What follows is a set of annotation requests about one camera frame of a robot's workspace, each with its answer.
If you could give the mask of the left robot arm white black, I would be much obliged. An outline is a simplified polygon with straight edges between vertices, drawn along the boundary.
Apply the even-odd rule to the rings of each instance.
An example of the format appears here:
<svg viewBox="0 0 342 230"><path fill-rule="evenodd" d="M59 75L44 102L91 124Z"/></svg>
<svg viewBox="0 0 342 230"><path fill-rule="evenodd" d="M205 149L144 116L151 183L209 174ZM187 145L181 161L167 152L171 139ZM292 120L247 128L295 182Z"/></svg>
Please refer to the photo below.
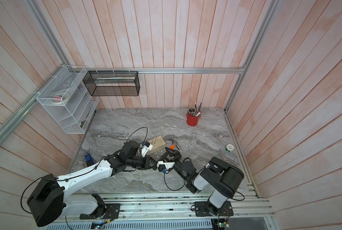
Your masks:
<svg viewBox="0 0 342 230"><path fill-rule="evenodd" d="M82 170L55 177L48 174L41 178L27 200L27 205L38 227L51 224L62 216L81 214L93 219L115 218L98 194L85 198L72 198L78 190L99 180L126 171L127 167L147 170L156 166L151 156L137 155L140 144L127 141L123 147L111 155Z"/></svg>

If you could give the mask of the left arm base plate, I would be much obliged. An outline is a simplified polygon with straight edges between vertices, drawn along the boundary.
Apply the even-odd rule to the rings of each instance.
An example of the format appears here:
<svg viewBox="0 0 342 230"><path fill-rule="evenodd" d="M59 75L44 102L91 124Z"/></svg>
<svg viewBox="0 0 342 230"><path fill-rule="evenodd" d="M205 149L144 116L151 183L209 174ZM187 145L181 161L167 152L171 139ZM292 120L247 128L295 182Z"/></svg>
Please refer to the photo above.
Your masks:
<svg viewBox="0 0 342 230"><path fill-rule="evenodd" d="M91 195L97 203L96 209L90 214L81 214L80 219L103 219L113 221L119 217L120 204L106 204L99 194Z"/></svg>

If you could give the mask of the pale wooden block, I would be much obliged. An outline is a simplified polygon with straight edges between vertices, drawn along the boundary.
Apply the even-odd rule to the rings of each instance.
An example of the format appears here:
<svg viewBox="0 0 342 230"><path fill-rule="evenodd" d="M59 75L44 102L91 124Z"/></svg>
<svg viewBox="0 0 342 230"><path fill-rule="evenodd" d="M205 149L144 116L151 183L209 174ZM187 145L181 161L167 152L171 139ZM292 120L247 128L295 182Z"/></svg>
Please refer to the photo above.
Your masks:
<svg viewBox="0 0 342 230"><path fill-rule="evenodd" d="M164 141L162 136L155 137L151 140L148 140L148 142L152 145L152 149L147 152L147 155L157 152L166 147L166 142Z"/></svg>

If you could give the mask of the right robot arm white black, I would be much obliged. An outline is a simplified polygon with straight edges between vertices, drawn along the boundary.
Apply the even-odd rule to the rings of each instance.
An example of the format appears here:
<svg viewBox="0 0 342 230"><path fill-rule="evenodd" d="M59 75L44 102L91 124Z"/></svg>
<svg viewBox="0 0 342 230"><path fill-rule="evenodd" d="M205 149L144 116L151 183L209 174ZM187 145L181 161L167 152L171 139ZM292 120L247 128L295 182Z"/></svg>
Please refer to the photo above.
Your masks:
<svg viewBox="0 0 342 230"><path fill-rule="evenodd" d="M223 208L228 199L233 199L244 179L244 173L237 166L213 157L200 171L194 167L192 160L187 157L181 161L182 155L178 150L165 148L165 153L152 167L162 173L174 170L182 179L184 186L193 194L205 189L208 185L214 188L207 202L203 202L209 212Z"/></svg>

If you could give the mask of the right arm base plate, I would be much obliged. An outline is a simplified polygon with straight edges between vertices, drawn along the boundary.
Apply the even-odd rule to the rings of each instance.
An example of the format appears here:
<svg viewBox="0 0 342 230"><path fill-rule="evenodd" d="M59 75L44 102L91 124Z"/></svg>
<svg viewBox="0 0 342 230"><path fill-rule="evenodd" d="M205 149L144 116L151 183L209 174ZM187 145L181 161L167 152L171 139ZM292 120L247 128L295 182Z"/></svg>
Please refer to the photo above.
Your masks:
<svg viewBox="0 0 342 230"><path fill-rule="evenodd" d="M231 203L227 200L220 208L216 208L213 206L209 201L199 201L194 203L194 212L196 213L197 217L220 217L226 216L231 217L233 216L233 210Z"/></svg>

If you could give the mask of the claw hammer orange black handle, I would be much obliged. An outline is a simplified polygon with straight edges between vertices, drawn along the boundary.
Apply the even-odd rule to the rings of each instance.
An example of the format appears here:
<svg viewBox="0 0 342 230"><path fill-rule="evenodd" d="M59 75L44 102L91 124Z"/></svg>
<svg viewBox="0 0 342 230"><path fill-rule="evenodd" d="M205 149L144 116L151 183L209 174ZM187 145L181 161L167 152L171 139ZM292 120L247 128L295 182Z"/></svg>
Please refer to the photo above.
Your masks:
<svg viewBox="0 0 342 230"><path fill-rule="evenodd" d="M171 142L171 145L169 147L170 149L172 149L172 150L180 150L181 149L176 140L168 138L168 139L166 139L166 141Z"/></svg>

